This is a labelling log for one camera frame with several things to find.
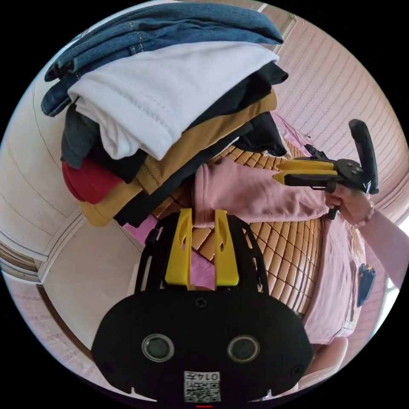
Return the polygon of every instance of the folded clothes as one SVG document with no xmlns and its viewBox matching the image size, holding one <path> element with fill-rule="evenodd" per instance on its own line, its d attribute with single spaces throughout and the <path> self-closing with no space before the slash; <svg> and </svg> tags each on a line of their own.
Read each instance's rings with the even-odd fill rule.
<svg viewBox="0 0 409 409">
<path fill-rule="evenodd" d="M 45 80 L 52 81 L 64 72 L 75 72 L 82 68 L 87 62 L 95 58 L 97 50 L 94 47 L 97 45 L 101 46 L 98 49 L 100 51 L 98 58 L 105 57 L 112 52 L 112 49 L 135 45 L 132 42 L 135 36 L 131 34 L 140 35 L 140 32 L 143 31 L 175 24 L 177 27 L 183 27 L 181 26 L 183 23 L 190 21 L 201 23 L 203 29 L 217 24 L 218 26 L 245 29 L 249 32 L 248 36 L 251 36 L 252 33 L 257 35 L 257 37 L 252 37 L 253 41 L 250 38 L 243 40 L 246 42 L 263 44 L 282 44 L 284 42 L 274 24 L 265 15 L 254 10 L 223 4 L 159 4 L 122 14 L 81 37 L 51 65 L 45 75 Z M 106 42 L 112 39 L 117 39 L 118 42 L 116 45 L 109 43 L 111 49 L 107 49 Z"/>
<path fill-rule="evenodd" d="M 257 115 L 251 120 L 251 124 L 253 129 L 234 143 L 239 149 L 291 159 L 288 146 L 280 135 L 270 112 Z"/>
<path fill-rule="evenodd" d="M 87 73 L 68 93 L 78 112 L 99 123 L 113 159 L 138 149 L 162 159 L 207 108 L 277 59 L 252 43 L 179 44 L 113 61 Z"/>
<path fill-rule="evenodd" d="M 61 161 L 80 169 L 99 137 L 99 125 L 84 115 L 79 115 L 72 104 L 65 117 L 65 127 L 61 140 Z"/>
<path fill-rule="evenodd" d="M 67 90 L 87 72 L 144 51 L 180 43 L 243 41 L 282 44 L 262 13 L 223 4 L 172 3 L 145 7 L 91 30 L 51 65 L 45 81 L 60 81 L 44 95 L 41 109 L 55 116 L 70 103 Z"/>
<path fill-rule="evenodd" d="M 242 127 L 243 124 L 250 122 L 246 127 L 242 127 L 240 131 L 236 132 L 235 137 L 238 138 L 243 133 L 247 133 L 252 129 L 251 120 L 261 112 L 266 112 L 277 107 L 277 98 L 274 90 L 271 89 L 270 95 L 261 99 L 260 101 L 250 105 L 246 109 L 232 115 L 223 115 L 204 122 L 201 127 L 191 128 L 183 132 L 182 137 L 175 143 L 167 152 L 164 159 L 158 161 L 152 156 L 148 156 L 144 165 L 139 170 L 136 178 L 143 187 L 144 191 L 152 194 L 169 177 L 181 168 L 182 164 L 187 163 L 196 155 L 200 155 L 201 151 L 212 146 L 221 138 L 231 134 L 234 130 Z M 201 163 L 211 159 L 203 159 L 203 162 L 197 162 L 197 168 Z"/>
<path fill-rule="evenodd" d="M 72 195 L 81 202 L 93 205 L 101 202 L 122 182 L 118 176 L 87 158 L 83 160 L 81 169 L 75 169 L 63 162 L 62 171 Z"/>
<path fill-rule="evenodd" d="M 132 226 L 138 227 L 140 224 L 158 207 L 160 206 L 172 192 L 181 185 L 181 183 L 194 175 L 200 164 L 207 162 L 214 156 L 223 152 L 228 148 L 243 132 L 246 132 L 251 127 L 249 123 L 244 124 L 239 129 L 233 131 L 230 135 L 219 140 L 207 149 L 199 152 L 194 158 L 188 161 L 178 171 L 176 171 L 164 184 L 152 194 L 140 192 L 124 208 L 114 217 L 119 223 L 129 223 Z"/>
<path fill-rule="evenodd" d="M 109 221 L 116 214 L 118 214 L 130 200 L 135 198 L 138 193 L 142 192 L 143 188 L 140 181 L 142 182 L 143 186 L 147 188 L 149 188 L 152 183 L 160 186 L 164 180 L 172 175 L 172 172 L 176 172 L 178 169 L 180 170 L 180 168 L 186 165 L 186 162 L 190 157 L 202 151 L 205 146 L 211 146 L 217 143 L 217 141 L 220 141 L 222 138 L 244 125 L 254 116 L 263 111 L 274 109 L 276 105 L 277 100 L 275 94 L 272 93 L 268 97 L 258 101 L 241 112 L 210 119 L 194 128 L 191 128 L 183 133 L 182 137 L 172 147 L 162 161 L 153 161 L 152 166 L 148 165 L 145 161 L 147 166 L 142 167 L 139 170 L 137 178 L 135 178 L 130 184 L 126 184 L 125 182 L 120 183 L 106 196 L 103 201 L 96 205 L 81 202 L 80 206 L 82 212 L 92 225 L 100 227 L 107 225 Z M 225 145 L 225 142 L 222 142 L 221 145 L 224 146 L 220 148 L 219 152 L 221 152 L 227 146 Z M 200 166 L 200 164 L 201 162 L 197 163 L 196 167 L 193 168 L 193 173 L 196 171 L 197 167 Z M 186 177 L 187 176 L 180 176 L 179 184 Z M 169 193 L 167 193 L 168 189 L 162 188 L 161 192 L 165 192 L 166 196 L 161 199 L 156 206 L 161 204 L 161 202 L 165 200 L 177 186 L 178 184 L 173 187 Z M 146 218 L 147 214 L 145 210 L 148 207 L 150 208 L 150 206 L 153 205 L 153 202 L 144 205 L 144 200 L 146 198 L 150 198 L 151 196 L 145 193 L 144 196 L 141 197 L 144 198 L 143 200 L 141 199 L 141 206 L 144 206 L 144 208 L 143 211 L 141 210 L 141 213 L 137 216 L 139 217 L 139 215 L 142 215 L 141 217 Z M 156 194 L 155 198 L 157 200 L 161 198 L 159 197 L 159 193 Z"/>
<path fill-rule="evenodd" d="M 270 62 L 250 74 L 221 96 L 188 127 L 192 128 L 219 115 L 242 111 L 271 93 L 271 86 L 283 83 L 288 74 L 274 62 Z"/>
<path fill-rule="evenodd" d="M 88 154 L 90 159 L 107 168 L 125 183 L 131 183 L 135 179 L 147 156 L 148 154 L 145 151 L 138 149 L 132 156 L 114 160 L 104 149 L 101 138 L 96 141 Z"/>
<path fill-rule="evenodd" d="M 288 74 L 276 64 L 264 65 L 220 97 L 188 129 L 214 117 L 242 111 L 269 95 L 271 86 L 287 77 Z M 77 112 L 74 104 L 68 108 L 66 114 L 62 151 L 62 160 L 66 160 L 70 166 L 79 169 L 83 157 L 88 154 L 90 159 L 103 165 L 126 183 L 131 183 L 136 177 L 147 156 L 146 152 L 139 149 L 134 155 L 119 160 L 112 159 L 102 145 L 99 125 Z"/>
<path fill-rule="evenodd" d="M 228 158 L 203 164 L 194 184 L 194 226 L 214 227 L 214 211 L 226 210 L 247 223 L 298 222 L 328 212 L 324 193 L 283 186 L 274 170 L 239 165 Z"/>
</svg>

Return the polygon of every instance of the hand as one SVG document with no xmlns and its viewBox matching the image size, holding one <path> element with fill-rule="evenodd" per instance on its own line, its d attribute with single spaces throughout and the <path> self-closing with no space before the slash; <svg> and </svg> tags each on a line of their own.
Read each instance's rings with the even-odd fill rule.
<svg viewBox="0 0 409 409">
<path fill-rule="evenodd" d="M 340 206 L 341 216 L 351 225 L 365 220 L 371 211 L 371 203 L 363 192 L 341 184 L 337 184 L 333 193 L 325 192 L 325 204 L 330 209 Z"/>
</svg>

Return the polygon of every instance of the sticker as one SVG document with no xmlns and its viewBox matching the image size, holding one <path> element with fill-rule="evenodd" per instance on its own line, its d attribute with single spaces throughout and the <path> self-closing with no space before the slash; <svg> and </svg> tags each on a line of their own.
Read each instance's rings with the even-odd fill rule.
<svg viewBox="0 0 409 409">
<path fill-rule="evenodd" d="M 184 372 L 184 401 L 220 402 L 220 372 Z"/>
</svg>

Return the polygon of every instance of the pink shirt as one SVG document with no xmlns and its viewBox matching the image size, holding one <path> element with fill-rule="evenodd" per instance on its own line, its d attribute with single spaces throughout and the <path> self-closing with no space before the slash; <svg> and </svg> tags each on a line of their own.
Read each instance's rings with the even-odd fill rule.
<svg viewBox="0 0 409 409">
<path fill-rule="evenodd" d="M 400 289 L 409 266 L 409 236 L 378 210 L 359 231 L 393 284 Z"/>
</svg>

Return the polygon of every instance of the yellow clamp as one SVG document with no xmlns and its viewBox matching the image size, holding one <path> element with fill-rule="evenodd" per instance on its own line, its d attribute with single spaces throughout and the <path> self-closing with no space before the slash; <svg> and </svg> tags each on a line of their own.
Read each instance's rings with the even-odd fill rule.
<svg viewBox="0 0 409 409">
<path fill-rule="evenodd" d="M 195 289 L 190 283 L 192 226 L 192 209 L 181 209 L 165 274 L 167 284 L 182 285 L 188 290 Z M 215 243 L 215 288 L 234 287 L 239 283 L 239 272 L 224 210 L 215 211 Z"/>
<path fill-rule="evenodd" d="M 277 167 L 280 172 L 273 175 L 273 179 L 283 185 L 287 175 L 338 175 L 334 170 L 334 164 L 324 161 L 292 159 L 280 163 Z"/>
</svg>

